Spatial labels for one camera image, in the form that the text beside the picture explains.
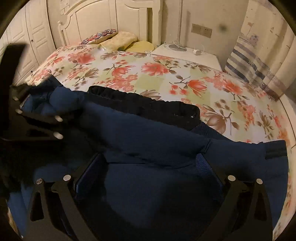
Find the navy blue puffer jacket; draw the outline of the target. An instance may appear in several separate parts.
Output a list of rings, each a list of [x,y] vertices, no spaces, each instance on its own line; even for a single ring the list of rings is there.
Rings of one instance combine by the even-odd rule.
[[[199,175],[198,154],[226,176],[263,184],[273,226],[279,219],[288,180],[285,141],[234,142],[181,102],[99,86],[72,91],[55,77],[27,86],[33,91],[22,92],[20,107],[55,117],[64,162],[7,176],[24,237],[36,181],[62,180],[96,154],[101,157],[78,185],[75,203],[97,240],[199,240],[222,200],[218,183]]]

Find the white wardrobe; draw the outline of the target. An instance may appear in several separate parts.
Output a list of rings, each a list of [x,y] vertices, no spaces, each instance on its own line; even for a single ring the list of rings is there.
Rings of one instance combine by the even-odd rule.
[[[29,1],[18,11],[1,37],[1,56],[8,44],[26,45],[16,69],[16,84],[31,75],[56,50],[46,0]]]

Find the floral bed quilt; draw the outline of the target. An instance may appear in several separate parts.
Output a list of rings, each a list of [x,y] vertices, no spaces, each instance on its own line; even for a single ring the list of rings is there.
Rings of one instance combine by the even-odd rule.
[[[287,192],[272,240],[280,237],[292,189],[290,141],[282,106],[262,89],[189,61],[146,53],[107,52],[95,45],[59,48],[26,79],[26,84],[38,86],[49,77],[72,91],[86,92],[99,86],[155,101],[195,106],[202,123],[234,142],[285,141]]]

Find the round patterned cushion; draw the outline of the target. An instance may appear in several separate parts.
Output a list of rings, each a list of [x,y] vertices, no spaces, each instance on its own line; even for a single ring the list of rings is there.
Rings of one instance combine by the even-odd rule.
[[[107,29],[101,32],[98,32],[86,39],[84,39],[80,45],[91,45],[91,44],[100,44],[118,33],[116,29]]]

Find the cream yellow pillow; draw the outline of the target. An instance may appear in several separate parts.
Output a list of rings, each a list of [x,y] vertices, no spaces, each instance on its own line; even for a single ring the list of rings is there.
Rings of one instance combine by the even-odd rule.
[[[101,42],[100,46],[108,51],[124,51],[137,41],[138,37],[134,33],[120,31],[110,39]]]

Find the striped patterned curtain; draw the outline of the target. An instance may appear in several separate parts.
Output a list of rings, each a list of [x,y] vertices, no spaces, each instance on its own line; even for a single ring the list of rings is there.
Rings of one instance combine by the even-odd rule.
[[[249,1],[225,71],[277,100],[295,81],[295,34],[269,1]]]

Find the white wooden headboard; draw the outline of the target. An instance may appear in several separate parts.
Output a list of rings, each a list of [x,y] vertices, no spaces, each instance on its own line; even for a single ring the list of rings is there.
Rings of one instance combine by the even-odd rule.
[[[134,33],[138,40],[161,44],[162,1],[78,1],[58,22],[63,46],[75,45],[103,30]]]

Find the white nightstand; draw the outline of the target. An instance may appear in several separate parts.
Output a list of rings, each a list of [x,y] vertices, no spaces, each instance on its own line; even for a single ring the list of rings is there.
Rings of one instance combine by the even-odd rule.
[[[152,54],[182,59],[182,60],[205,65],[207,67],[222,71],[218,58],[215,55],[212,55],[206,52],[204,52],[200,56],[196,56],[190,52],[178,52],[178,51],[169,50],[164,47],[164,44],[162,44],[158,48],[156,48],[154,51],[152,51]]]

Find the white desk lamp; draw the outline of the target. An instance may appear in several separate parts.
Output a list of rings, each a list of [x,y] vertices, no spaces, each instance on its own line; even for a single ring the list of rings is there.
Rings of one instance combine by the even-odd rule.
[[[183,17],[183,0],[179,0],[179,18],[178,18],[178,33],[177,40],[168,45],[168,48],[173,51],[186,52],[187,48],[181,45],[181,29],[182,29],[182,17]]]

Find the wall switch socket plate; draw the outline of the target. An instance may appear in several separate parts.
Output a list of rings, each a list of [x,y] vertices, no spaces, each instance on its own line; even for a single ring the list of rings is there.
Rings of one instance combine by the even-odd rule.
[[[212,35],[211,28],[207,28],[197,24],[192,24],[191,32],[207,38],[211,38]]]

